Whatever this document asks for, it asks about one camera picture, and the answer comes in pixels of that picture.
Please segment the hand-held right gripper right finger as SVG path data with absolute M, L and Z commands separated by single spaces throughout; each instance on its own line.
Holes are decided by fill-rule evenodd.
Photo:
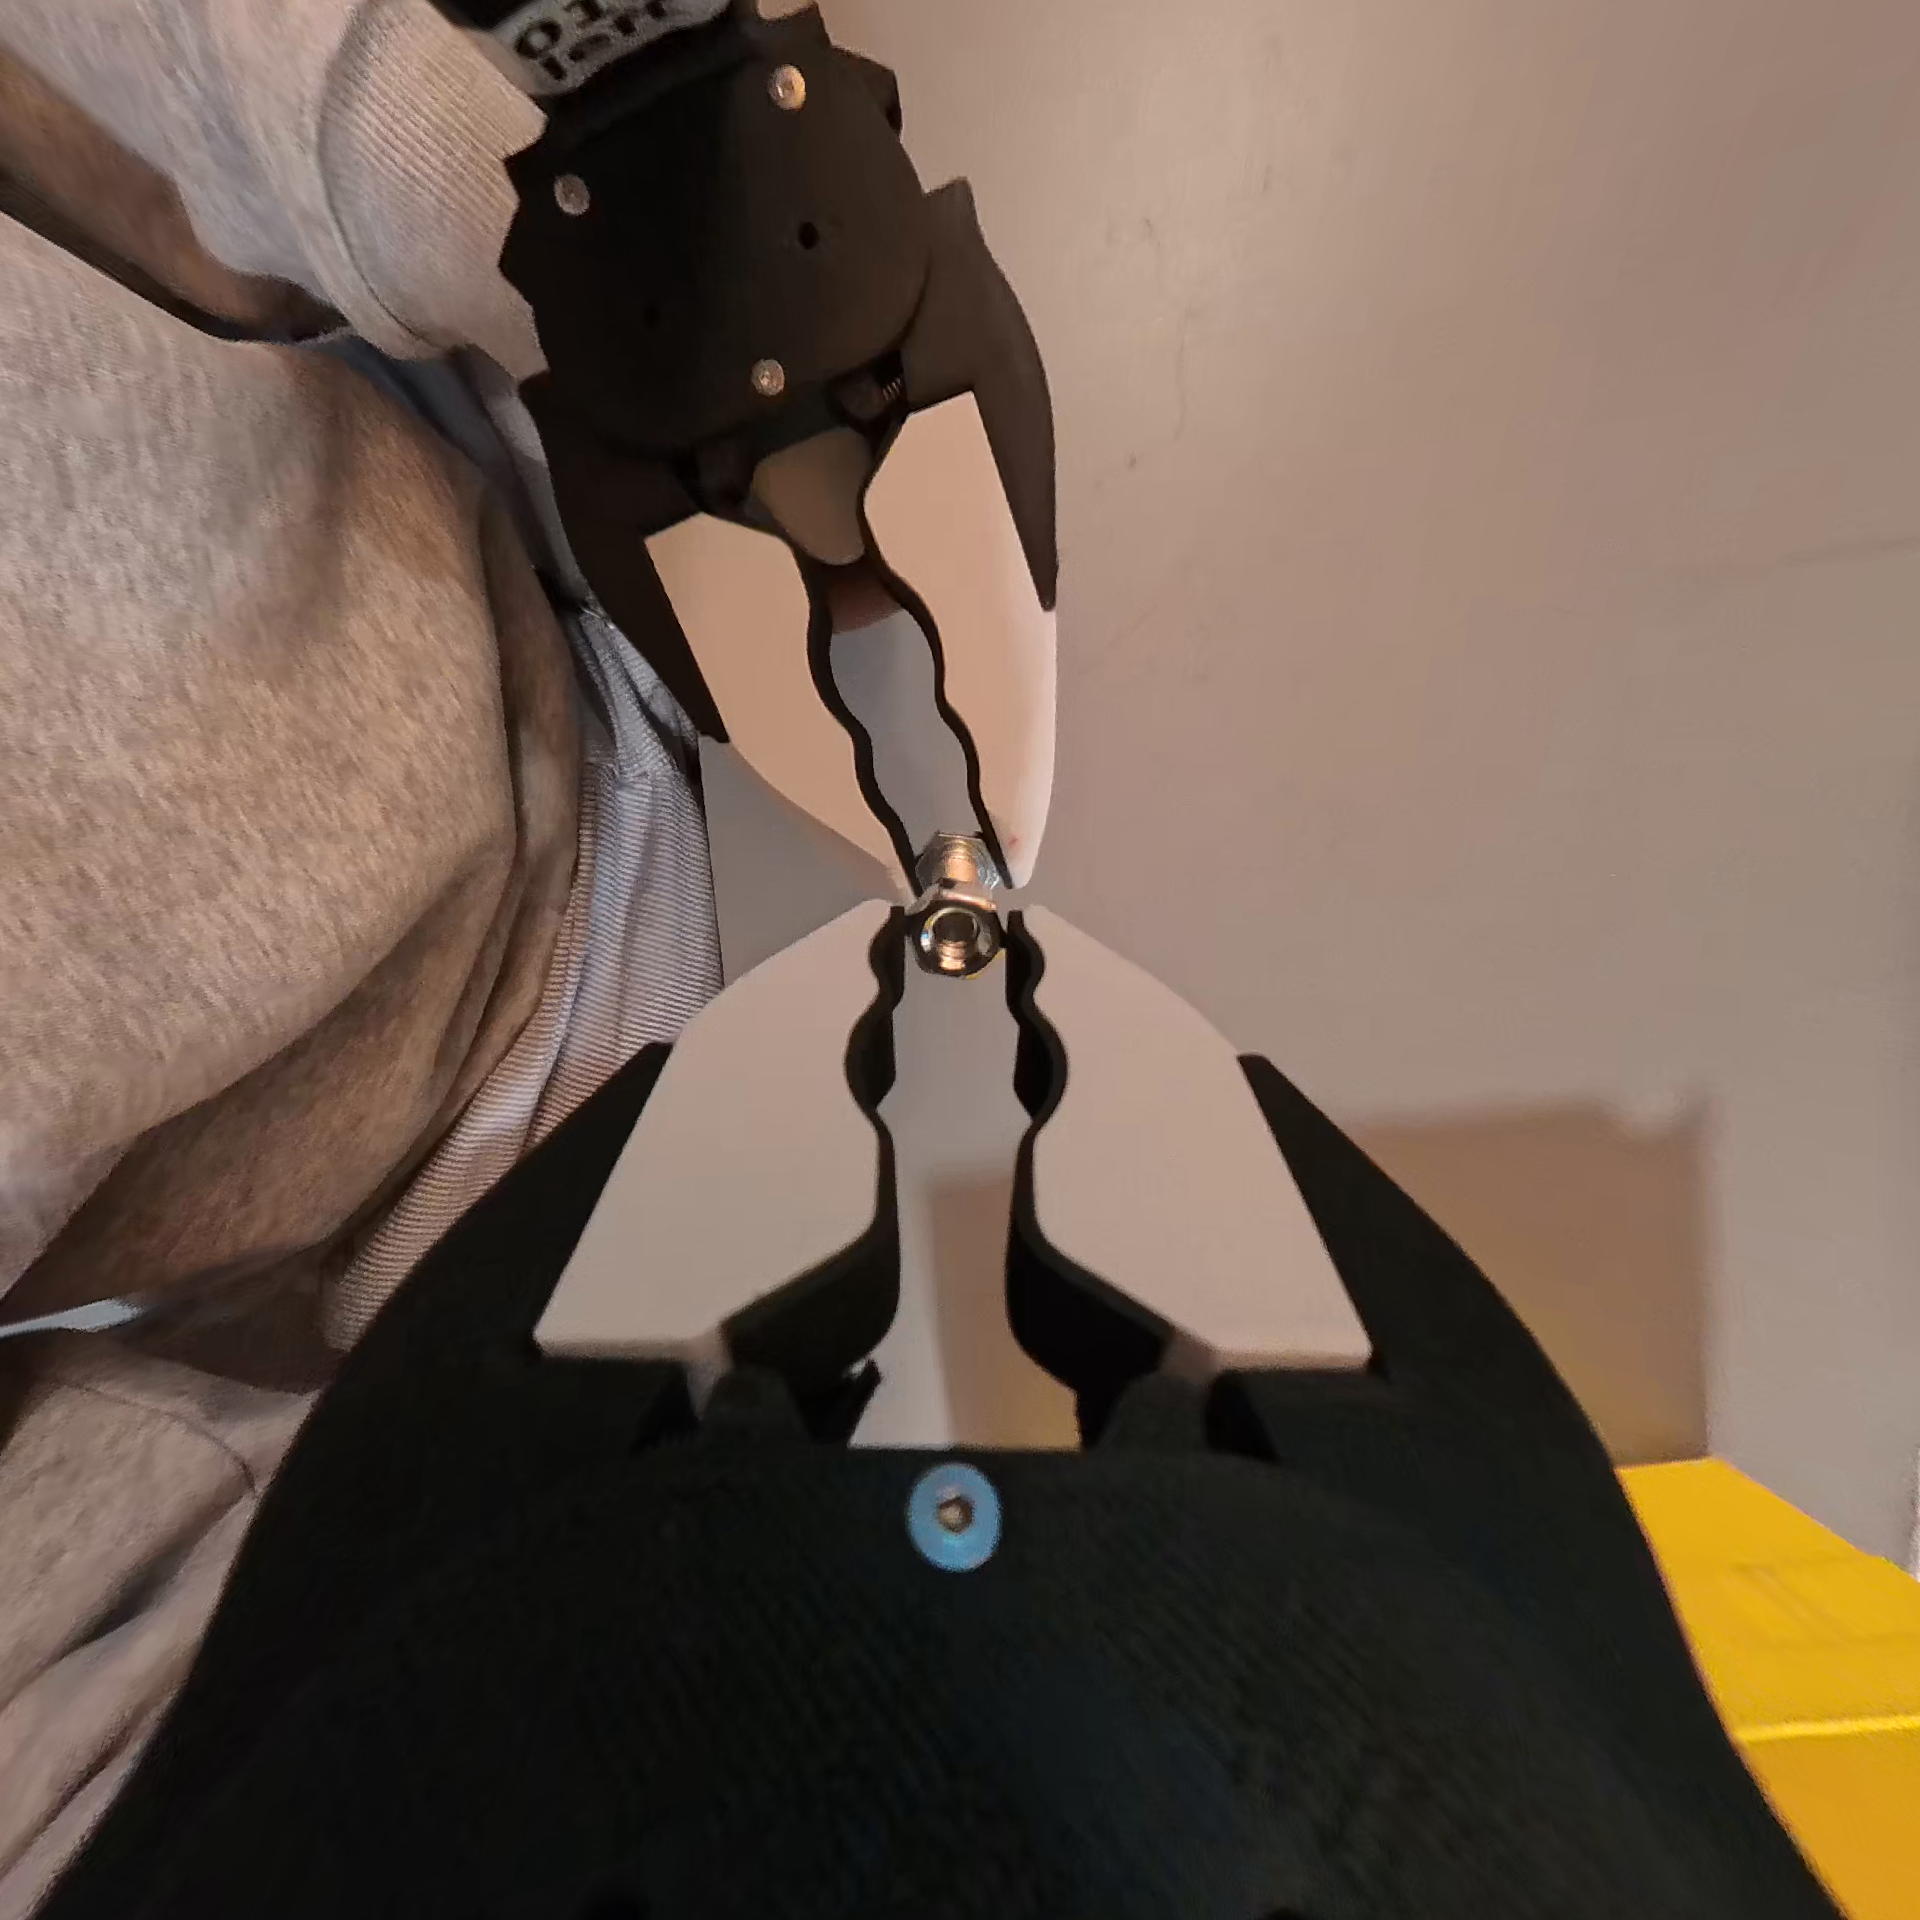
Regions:
M 1005 926 L 1023 1137 L 1005 1242 L 1015 1342 L 1095 1450 L 1138 1386 L 1343 1394 L 1374 1342 L 1236 1046 L 1060 914 Z

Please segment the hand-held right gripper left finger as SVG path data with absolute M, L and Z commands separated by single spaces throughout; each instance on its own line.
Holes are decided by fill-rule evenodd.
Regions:
M 900 1305 L 903 986 L 906 917 L 866 900 L 687 1025 L 534 1323 L 543 1386 L 662 1397 L 667 1427 L 774 1401 L 854 1441 Z

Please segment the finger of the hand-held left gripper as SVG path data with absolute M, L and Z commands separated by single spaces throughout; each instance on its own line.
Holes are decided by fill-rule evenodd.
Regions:
M 814 666 L 801 554 L 758 526 L 693 515 L 645 540 L 719 737 L 780 801 L 861 853 L 906 900 L 897 838 L 857 777 L 854 739 Z
M 929 617 L 940 697 L 971 747 L 999 867 L 1023 889 L 1053 794 L 1059 617 L 1035 585 L 975 397 L 908 414 L 860 507 L 883 575 Z

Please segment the steel hex nut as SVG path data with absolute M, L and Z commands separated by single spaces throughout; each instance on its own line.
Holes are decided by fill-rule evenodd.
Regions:
M 989 897 L 932 891 L 908 914 L 906 943 L 924 973 L 974 978 L 1003 948 L 1001 913 Z

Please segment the person's left forearm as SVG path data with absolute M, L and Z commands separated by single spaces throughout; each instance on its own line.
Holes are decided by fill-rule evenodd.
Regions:
M 5 210 L 255 337 L 543 367 L 499 270 L 540 111 L 430 4 L 3 4 Z

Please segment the person's white striped shirt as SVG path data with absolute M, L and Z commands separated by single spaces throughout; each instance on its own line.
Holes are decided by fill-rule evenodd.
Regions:
M 571 651 L 583 724 L 574 861 L 540 998 L 327 1284 L 321 1326 L 342 1354 L 470 1205 L 718 995 L 723 948 L 694 730 L 585 583 L 507 375 L 477 353 L 420 363 L 357 338 L 325 349 L 431 425 L 516 511 Z

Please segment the yellow plastic bin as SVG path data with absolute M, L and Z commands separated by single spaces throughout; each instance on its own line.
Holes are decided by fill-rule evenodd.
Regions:
M 1916 1918 L 1916 1579 L 1723 1461 L 1619 1477 L 1779 1819 L 1842 1914 Z

